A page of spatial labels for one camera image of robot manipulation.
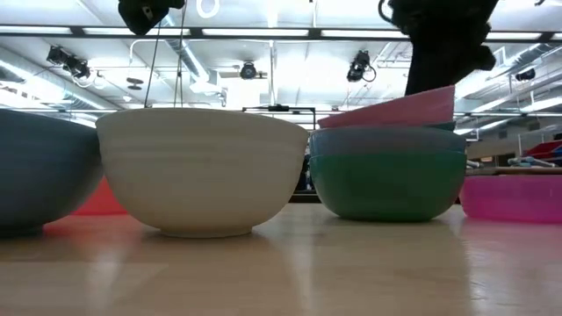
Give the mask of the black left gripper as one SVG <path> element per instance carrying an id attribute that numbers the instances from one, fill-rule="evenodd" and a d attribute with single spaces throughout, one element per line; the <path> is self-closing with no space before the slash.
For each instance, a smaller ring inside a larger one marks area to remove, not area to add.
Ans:
<path id="1" fill-rule="evenodd" d="M 159 24 L 170 9 L 182 9 L 185 0 L 119 0 L 118 12 L 135 35 L 146 35 Z"/>

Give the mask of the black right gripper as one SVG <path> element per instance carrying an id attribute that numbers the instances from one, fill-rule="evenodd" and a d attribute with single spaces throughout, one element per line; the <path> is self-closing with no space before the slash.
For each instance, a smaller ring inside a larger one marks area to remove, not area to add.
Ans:
<path id="1" fill-rule="evenodd" d="M 499 0 L 388 0 L 391 22 L 408 36 L 413 56 L 405 95 L 458 83 L 496 63 L 484 45 Z"/>

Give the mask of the pink bowl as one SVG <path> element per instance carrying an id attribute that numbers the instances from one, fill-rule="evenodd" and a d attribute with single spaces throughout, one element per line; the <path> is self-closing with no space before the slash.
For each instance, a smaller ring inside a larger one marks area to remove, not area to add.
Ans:
<path id="1" fill-rule="evenodd" d="M 452 121 L 453 85 L 373 104 L 323 118 L 321 128 L 342 126 L 426 126 Z"/>

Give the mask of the translucent light blue bowl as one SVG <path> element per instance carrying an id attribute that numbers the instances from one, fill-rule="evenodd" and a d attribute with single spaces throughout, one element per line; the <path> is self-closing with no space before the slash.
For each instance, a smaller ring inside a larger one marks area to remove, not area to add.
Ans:
<path id="1" fill-rule="evenodd" d="M 431 127 L 346 126 L 310 135 L 311 156 L 375 154 L 400 150 L 450 150 L 463 153 L 466 140 L 454 132 Z"/>

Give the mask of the teal bowl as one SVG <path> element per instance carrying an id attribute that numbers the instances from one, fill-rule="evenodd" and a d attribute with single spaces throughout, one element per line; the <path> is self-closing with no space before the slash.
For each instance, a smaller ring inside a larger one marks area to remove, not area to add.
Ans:
<path id="1" fill-rule="evenodd" d="M 320 201 L 343 219 L 425 222 L 446 212 L 465 179 L 466 155 L 449 150 L 318 155 Z"/>

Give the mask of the wooden table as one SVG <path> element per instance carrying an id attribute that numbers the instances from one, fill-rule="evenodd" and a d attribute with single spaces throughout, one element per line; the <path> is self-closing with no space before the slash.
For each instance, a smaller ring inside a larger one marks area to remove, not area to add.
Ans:
<path id="1" fill-rule="evenodd" d="M 562 175 L 562 168 L 544 167 L 495 167 L 468 169 L 467 176 L 501 176 L 501 175 Z"/>

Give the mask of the red storage bin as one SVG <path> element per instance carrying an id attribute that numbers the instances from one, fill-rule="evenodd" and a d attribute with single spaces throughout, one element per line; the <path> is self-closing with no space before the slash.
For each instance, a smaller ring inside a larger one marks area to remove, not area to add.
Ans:
<path id="1" fill-rule="evenodd" d="M 525 156 L 531 156 L 539 160 L 558 159 L 562 156 L 562 140 L 554 140 L 540 143 L 524 152 Z"/>

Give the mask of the magenta translucent bowl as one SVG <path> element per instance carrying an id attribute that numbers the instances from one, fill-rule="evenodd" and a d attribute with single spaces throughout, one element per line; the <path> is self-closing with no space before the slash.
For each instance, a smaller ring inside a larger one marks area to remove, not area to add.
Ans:
<path id="1" fill-rule="evenodd" d="M 468 176 L 459 198 L 471 218 L 562 224 L 562 175 Z"/>

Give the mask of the white bowl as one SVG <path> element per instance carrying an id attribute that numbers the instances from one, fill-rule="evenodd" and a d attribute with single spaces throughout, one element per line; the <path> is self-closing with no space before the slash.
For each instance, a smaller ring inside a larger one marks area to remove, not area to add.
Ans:
<path id="1" fill-rule="evenodd" d="M 168 236 L 250 233 L 288 204 L 308 132 L 237 111 L 150 108 L 96 122 L 104 173 L 139 222 Z"/>

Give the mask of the red-orange bowl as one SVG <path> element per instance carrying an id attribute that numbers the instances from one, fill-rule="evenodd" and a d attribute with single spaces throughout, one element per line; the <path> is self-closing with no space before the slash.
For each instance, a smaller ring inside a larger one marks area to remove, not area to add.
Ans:
<path id="1" fill-rule="evenodd" d="M 127 210 L 118 202 L 105 177 L 98 187 L 78 209 L 72 212 L 76 216 L 112 216 L 126 215 Z"/>

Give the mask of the silver ceiling duct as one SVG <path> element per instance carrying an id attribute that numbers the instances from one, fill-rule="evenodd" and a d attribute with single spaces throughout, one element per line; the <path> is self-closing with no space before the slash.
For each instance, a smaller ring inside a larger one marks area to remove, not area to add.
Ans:
<path id="1" fill-rule="evenodd" d="M 219 75 L 216 71 L 210 70 L 201 63 L 191 51 L 184 38 L 165 39 L 168 47 L 177 54 L 176 75 L 174 91 L 179 95 L 182 91 L 182 81 L 184 81 L 184 69 L 187 69 L 186 80 L 192 92 L 205 94 L 207 96 L 219 95 L 223 89 L 218 85 Z"/>

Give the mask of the black overhead frame beam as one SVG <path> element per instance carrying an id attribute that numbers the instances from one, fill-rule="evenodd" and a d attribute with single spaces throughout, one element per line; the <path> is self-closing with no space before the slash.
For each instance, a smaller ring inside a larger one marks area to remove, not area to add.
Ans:
<path id="1" fill-rule="evenodd" d="M 55 37 L 78 39 L 133 39 L 134 34 L 122 26 L 93 25 L 0 25 L 0 37 Z M 394 29 L 358 28 L 250 28 L 250 27 L 163 27 L 152 29 L 146 39 L 188 40 L 303 40 L 303 41 L 396 41 L 408 36 Z M 487 43 L 558 43 L 562 32 L 497 31 L 486 36 Z"/>

